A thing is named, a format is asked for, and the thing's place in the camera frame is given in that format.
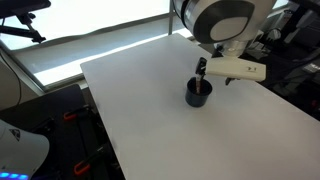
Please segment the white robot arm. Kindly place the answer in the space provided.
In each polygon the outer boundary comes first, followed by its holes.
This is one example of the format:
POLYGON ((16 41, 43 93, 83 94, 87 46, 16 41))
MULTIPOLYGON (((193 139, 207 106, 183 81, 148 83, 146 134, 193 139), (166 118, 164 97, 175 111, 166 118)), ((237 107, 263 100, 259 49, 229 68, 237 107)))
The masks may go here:
POLYGON ((205 75, 228 80, 263 81, 266 66, 241 58, 255 39, 276 0, 172 0, 174 10, 193 37, 202 44, 216 44, 221 57, 201 57, 196 83, 205 75))

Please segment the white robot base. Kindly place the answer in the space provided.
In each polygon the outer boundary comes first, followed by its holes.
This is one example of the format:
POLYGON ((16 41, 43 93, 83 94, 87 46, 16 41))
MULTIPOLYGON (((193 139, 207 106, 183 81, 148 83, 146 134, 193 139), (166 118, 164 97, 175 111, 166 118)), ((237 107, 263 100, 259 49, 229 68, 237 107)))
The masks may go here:
POLYGON ((0 180, 31 180, 49 153, 49 140, 0 120, 0 180))

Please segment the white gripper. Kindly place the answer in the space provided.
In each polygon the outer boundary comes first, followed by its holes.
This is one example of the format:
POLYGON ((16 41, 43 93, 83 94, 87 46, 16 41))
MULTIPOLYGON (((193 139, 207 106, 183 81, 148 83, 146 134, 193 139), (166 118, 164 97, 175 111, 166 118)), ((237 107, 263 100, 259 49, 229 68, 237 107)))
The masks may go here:
POLYGON ((266 66, 237 57, 217 57, 208 61, 201 57, 197 63, 195 74, 201 80, 207 74, 227 77, 225 85, 228 86, 234 79, 263 81, 266 78, 266 66))

